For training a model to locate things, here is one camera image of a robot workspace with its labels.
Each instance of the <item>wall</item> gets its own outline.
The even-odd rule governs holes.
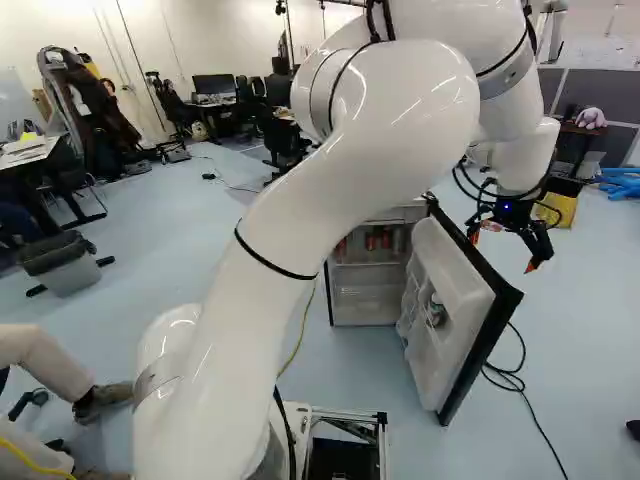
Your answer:
[[[322,13],[315,0],[289,3],[296,62],[301,62],[323,40]],[[285,29],[285,17],[274,12],[275,0],[120,0],[120,5],[143,72],[159,71],[183,98],[193,90],[192,75],[271,73],[271,57]],[[42,86],[35,60],[42,47],[77,46],[92,55],[103,76],[129,87],[118,94],[121,109],[145,137],[166,136],[115,0],[5,1],[2,8],[0,66],[15,67],[28,91]],[[327,5],[327,35],[360,13],[356,7]]]
[[[101,1],[96,0],[95,4],[100,12]],[[118,68],[101,36],[93,7],[88,0],[65,0],[64,4],[57,0],[3,2],[0,42],[4,47],[0,49],[0,66],[15,67],[25,89],[30,92],[33,88],[42,88],[36,63],[38,51],[47,45],[68,49],[76,46],[80,51],[91,54],[103,76],[122,83]],[[111,19],[114,25],[118,25],[116,20],[116,17]],[[119,46],[122,49],[122,64],[133,72],[135,63],[126,43],[121,41]],[[162,127],[146,95],[144,82],[139,76],[132,75],[127,83],[133,85],[134,91],[119,95],[123,112],[144,131],[149,140],[163,138]]]

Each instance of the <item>trash bin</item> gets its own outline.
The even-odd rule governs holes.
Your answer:
[[[95,247],[79,232],[70,230],[22,248],[18,262],[31,277],[58,297],[96,283],[102,277],[91,255]]]

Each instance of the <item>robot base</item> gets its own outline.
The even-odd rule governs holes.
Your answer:
[[[299,480],[388,480],[387,414],[285,402]],[[283,445],[282,422],[273,422]]]

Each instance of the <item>mini fridge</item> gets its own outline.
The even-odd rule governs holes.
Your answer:
[[[448,425],[524,294],[432,194],[384,212],[325,263],[331,325],[393,326],[420,402]]]

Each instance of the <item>open fridge door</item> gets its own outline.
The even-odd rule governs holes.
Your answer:
[[[524,294],[507,283],[427,195],[396,329],[422,406],[448,425]]]

